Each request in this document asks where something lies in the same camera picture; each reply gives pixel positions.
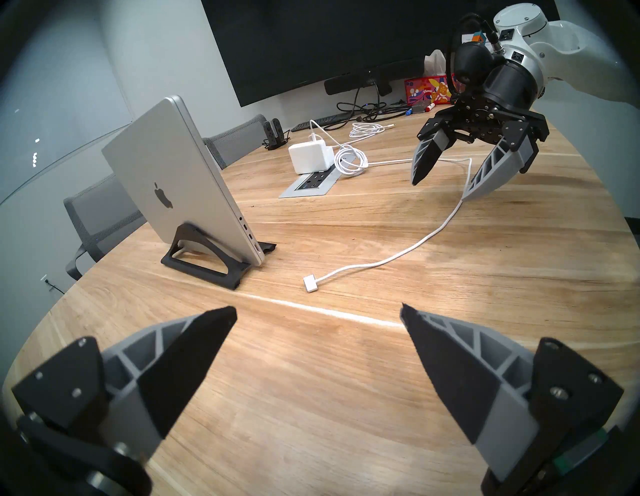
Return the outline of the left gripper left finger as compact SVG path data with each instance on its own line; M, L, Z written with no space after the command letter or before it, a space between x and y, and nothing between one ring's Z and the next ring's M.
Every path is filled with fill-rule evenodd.
M100 350L83 336L11 391L23 414L97 446L149 459L207 376L237 321L233 306L160 322Z

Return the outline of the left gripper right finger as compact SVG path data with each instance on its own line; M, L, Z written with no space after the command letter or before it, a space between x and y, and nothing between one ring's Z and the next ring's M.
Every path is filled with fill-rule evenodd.
M553 337L535 352L498 331L402 304L440 401L488 466L484 480L562 480L611 445L623 388Z

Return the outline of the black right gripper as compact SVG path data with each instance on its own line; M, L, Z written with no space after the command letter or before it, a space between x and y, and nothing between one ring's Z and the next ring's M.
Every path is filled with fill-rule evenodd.
M532 75L516 63L494 68L480 85L466 85L445 118L430 118L417 134L410 180L420 183L457 141L496 144L470 180L462 202L480 199L528 171L544 141L544 117L530 110L538 96Z

